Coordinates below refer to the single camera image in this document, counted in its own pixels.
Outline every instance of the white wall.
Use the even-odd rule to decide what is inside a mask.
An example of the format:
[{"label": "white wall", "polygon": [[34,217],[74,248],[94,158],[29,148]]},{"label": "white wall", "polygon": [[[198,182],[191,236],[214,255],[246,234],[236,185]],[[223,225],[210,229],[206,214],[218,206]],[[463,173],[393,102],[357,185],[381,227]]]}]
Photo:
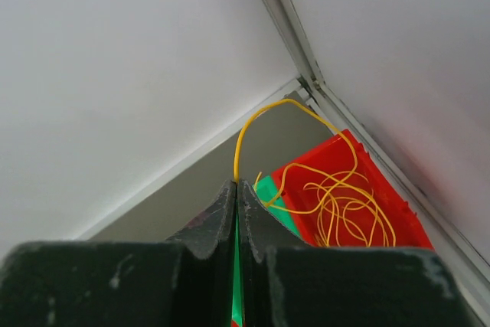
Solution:
[{"label": "white wall", "polygon": [[292,0],[327,84],[490,260],[490,0]]},{"label": "white wall", "polygon": [[0,255],[79,234],[295,75],[261,0],[0,0]]}]

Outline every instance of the tangled yellow cord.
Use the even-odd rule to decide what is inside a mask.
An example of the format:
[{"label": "tangled yellow cord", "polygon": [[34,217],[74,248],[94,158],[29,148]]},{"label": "tangled yellow cord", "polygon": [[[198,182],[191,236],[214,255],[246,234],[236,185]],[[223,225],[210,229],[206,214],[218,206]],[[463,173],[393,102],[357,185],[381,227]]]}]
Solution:
[{"label": "tangled yellow cord", "polygon": [[[240,131],[240,134],[238,136],[237,140],[237,147],[235,149],[235,157],[234,157],[234,178],[235,181],[238,181],[239,179],[239,163],[240,163],[240,150],[243,142],[243,136],[245,135],[245,132],[249,128],[250,124],[262,113],[266,112],[269,109],[272,109],[275,106],[278,105],[283,105],[284,103],[292,103],[293,105],[297,106],[300,108],[302,111],[305,113],[309,114],[311,117],[317,119],[320,123],[324,124],[328,128],[330,128],[332,131],[337,133],[348,145],[349,149],[352,152],[352,157],[354,159],[354,165],[353,168],[349,171],[343,171],[343,172],[336,172],[335,174],[328,174],[326,172],[323,172],[321,170],[318,170],[316,168],[311,168],[307,165],[302,165],[298,163],[291,163],[287,165],[284,169],[283,172],[283,177],[281,180],[281,186],[277,192],[277,194],[268,202],[263,202],[266,207],[271,207],[275,208],[280,211],[286,211],[292,214],[314,214],[316,211],[318,212],[318,217],[316,221],[317,229],[318,229],[318,234],[315,235],[315,240],[317,244],[321,247],[330,247],[331,246],[331,237],[332,237],[332,231],[334,227],[334,221],[335,221],[335,241],[336,245],[341,246],[339,238],[338,238],[338,228],[339,228],[339,222],[340,220],[343,221],[345,229],[348,231],[348,233],[354,237],[355,239],[358,239],[362,242],[364,242],[366,247],[370,247],[373,242],[373,237],[374,237],[374,231],[377,225],[381,227],[381,230],[383,232],[383,246],[389,247],[389,246],[395,246],[397,237],[395,234],[395,231],[393,227],[391,226],[390,221],[384,214],[383,210],[379,207],[377,204],[376,200],[374,199],[374,193],[367,193],[365,190],[355,187],[353,185],[348,184],[346,181],[353,177],[353,175],[357,175],[361,178],[363,178],[367,183],[369,183],[368,179],[356,172],[356,169],[358,168],[358,157],[355,152],[355,148],[352,145],[352,143],[348,140],[348,138],[340,131],[338,130],[335,126],[333,126],[331,123],[327,122],[326,120],[322,119],[320,116],[316,115],[314,112],[309,110],[308,108],[304,107],[301,103],[298,103],[295,100],[292,99],[284,99],[277,101],[275,103],[271,103],[262,109],[259,109],[256,113],[254,113],[245,123],[243,128]],[[288,208],[283,208],[279,206],[275,206],[274,202],[280,197],[281,193],[283,193],[284,187],[286,186],[286,174],[288,170],[292,167],[298,167],[298,168],[303,168],[305,170],[309,170],[311,172],[315,172],[317,174],[325,176],[325,179],[320,183],[313,183],[309,182],[306,183],[305,186],[303,187],[303,190],[313,190],[316,189],[316,194],[317,194],[317,199],[318,199],[318,205],[313,208],[312,210],[308,211],[295,211],[291,210]],[[345,175],[343,178],[336,178],[337,176],[340,175]],[[257,183],[260,179],[261,173],[258,174],[254,188],[256,189]],[[325,183],[330,180],[333,181],[333,185],[325,185]],[[334,190],[338,188],[348,188],[351,189],[352,191],[357,192],[361,196],[363,196],[366,201],[361,201],[358,198],[353,198],[353,197],[347,197],[345,195],[342,195],[341,197],[335,197],[334,196]],[[343,207],[342,213],[340,206],[338,204],[339,200],[343,201],[348,201],[347,204]],[[374,217],[373,225],[371,227],[371,232],[369,233],[369,236],[366,236],[366,234],[360,229],[360,227],[353,222],[352,220],[348,219],[347,213],[348,211],[359,211],[361,209],[367,209],[369,212],[372,213]],[[330,217],[330,225],[328,227],[328,231],[325,232],[325,226],[323,224],[323,211],[328,212],[331,217]],[[385,229],[384,224],[387,225],[387,227],[390,229],[391,232],[391,244]]]}]

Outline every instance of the gray surface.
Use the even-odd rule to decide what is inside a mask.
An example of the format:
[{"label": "gray surface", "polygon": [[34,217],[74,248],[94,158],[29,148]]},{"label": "gray surface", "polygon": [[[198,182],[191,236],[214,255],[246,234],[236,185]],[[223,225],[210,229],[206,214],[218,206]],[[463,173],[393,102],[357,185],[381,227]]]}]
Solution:
[{"label": "gray surface", "polygon": [[[297,93],[291,97],[299,100]],[[237,136],[229,138],[142,203],[100,231],[94,240],[159,241],[205,209],[233,178]],[[243,140],[240,176],[268,175],[331,136],[296,106],[278,106],[261,115]]]}]

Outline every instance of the red box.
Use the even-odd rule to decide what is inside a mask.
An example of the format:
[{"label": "red box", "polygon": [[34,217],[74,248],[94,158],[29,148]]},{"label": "red box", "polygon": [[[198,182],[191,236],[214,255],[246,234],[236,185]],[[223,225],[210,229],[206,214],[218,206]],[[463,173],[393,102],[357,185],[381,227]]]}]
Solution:
[{"label": "red box", "polygon": [[[347,183],[355,187],[361,188],[368,193],[373,193],[373,197],[376,200],[379,208],[384,212],[386,217],[390,220],[390,223],[396,234],[396,246],[398,247],[424,247],[433,249],[429,238],[426,236],[425,231],[422,228],[417,216],[409,209],[408,203],[406,203],[395,192],[390,183],[381,174],[379,169],[373,163],[369,154],[365,152],[364,147],[360,144],[354,136],[348,131],[342,132],[346,138],[354,146],[354,150],[358,157],[358,167],[356,171],[358,174],[363,175],[368,182],[360,175],[352,175],[347,179]],[[338,172],[349,172],[354,166],[354,157],[352,151],[349,148],[346,141],[336,135],[331,139],[323,142],[321,145],[310,150],[306,154],[300,156],[293,162],[317,168],[323,172],[333,175]],[[277,186],[280,188],[281,180],[283,177],[284,169],[287,165],[276,170],[271,176]],[[336,176],[338,179],[345,177],[347,173]],[[320,184],[325,179],[324,175],[311,172],[304,168],[292,167],[286,174],[286,185],[282,199],[286,203],[286,207],[296,211],[307,211],[315,208],[319,200],[317,198],[317,190],[304,190],[303,187],[306,183],[314,182]],[[325,184],[333,185],[335,182],[328,179]],[[348,199],[341,199],[342,196],[357,198],[366,201],[366,197],[357,193],[350,188],[335,188],[332,194],[338,199],[338,206],[341,213],[343,209],[348,205]],[[374,215],[366,208],[359,209],[357,211],[346,210],[346,218],[353,221],[356,225],[362,229],[369,237],[371,229],[374,223]],[[316,211],[313,214],[291,214],[292,219],[295,221],[296,226],[301,234],[302,238],[312,244],[319,245],[318,237],[319,231],[317,228],[317,218],[319,212]],[[322,221],[324,224],[325,232],[328,232],[332,215],[326,211],[322,213]],[[389,245],[393,243],[393,237],[389,227],[384,222],[384,228],[387,232],[387,239]],[[332,246],[337,245],[337,239],[341,246],[356,246],[365,247],[365,242],[353,237],[345,227],[343,220],[338,222],[338,236],[336,236],[337,222],[336,218],[333,221],[332,235],[330,244]],[[383,231],[378,224],[373,233],[372,247],[383,246]]]}]

